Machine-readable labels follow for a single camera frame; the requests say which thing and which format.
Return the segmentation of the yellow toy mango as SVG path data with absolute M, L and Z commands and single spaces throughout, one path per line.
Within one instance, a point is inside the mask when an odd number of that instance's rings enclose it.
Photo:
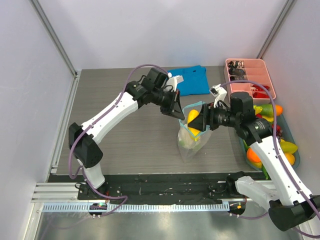
M 191 109 L 187 116 L 187 129 L 189 130 L 190 137 L 193 141 L 197 142 L 200 138 L 200 130 L 197 128 L 194 128 L 193 121 L 196 119 L 196 117 L 199 115 L 199 112 L 196 109 Z

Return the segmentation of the clear zip top bag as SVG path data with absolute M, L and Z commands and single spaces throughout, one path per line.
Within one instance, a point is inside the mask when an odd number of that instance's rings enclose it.
M 197 152 L 202 149 L 211 137 L 211 131 L 206 127 L 205 131 L 188 127 L 188 123 L 194 120 L 200 113 L 205 102 L 199 101 L 189 104 L 182 109 L 184 120 L 179 119 L 179 131 L 177 135 L 177 146 L 184 163 L 195 159 Z

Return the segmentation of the toy cauliflower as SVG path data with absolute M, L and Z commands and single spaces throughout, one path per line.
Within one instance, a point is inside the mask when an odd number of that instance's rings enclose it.
M 197 141 L 192 138 L 189 131 L 181 127 L 177 136 L 178 145 L 185 149 L 193 149 L 197 145 Z

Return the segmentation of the toy orange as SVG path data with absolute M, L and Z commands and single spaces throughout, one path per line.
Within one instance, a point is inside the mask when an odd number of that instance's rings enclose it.
M 248 148 L 246 151 L 246 157 L 247 159 L 251 162 L 251 163 L 260 163 L 261 160 L 259 158 L 259 156 L 253 151 L 252 148 Z

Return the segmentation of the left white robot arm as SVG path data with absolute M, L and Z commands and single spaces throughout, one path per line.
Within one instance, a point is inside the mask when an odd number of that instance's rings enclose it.
M 172 75 L 153 65 L 139 80 L 128 79 L 115 100 L 97 115 L 69 126 L 69 157 L 79 162 L 93 198 L 100 200 L 107 192 L 100 164 L 103 152 L 99 144 L 103 138 L 124 118 L 148 104 L 159 106 L 163 115 L 184 120 L 177 88 L 183 80 L 181 75 Z

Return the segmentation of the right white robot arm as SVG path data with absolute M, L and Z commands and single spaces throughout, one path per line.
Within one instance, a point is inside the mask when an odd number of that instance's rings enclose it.
M 287 231 L 320 215 L 320 197 L 302 183 L 281 149 L 272 127 L 264 118 L 256 117 L 252 97 L 247 92 L 230 96 L 230 107 L 224 103 L 203 104 L 199 115 L 188 123 L 190 128 L 204 131 L 219 126 L 231 127 L 257 154 L 270 176 L 272 191 L 243 173 L 226 184 L 226 193 L 233 198 L 249 197 L 263 207 L 281 231 Z

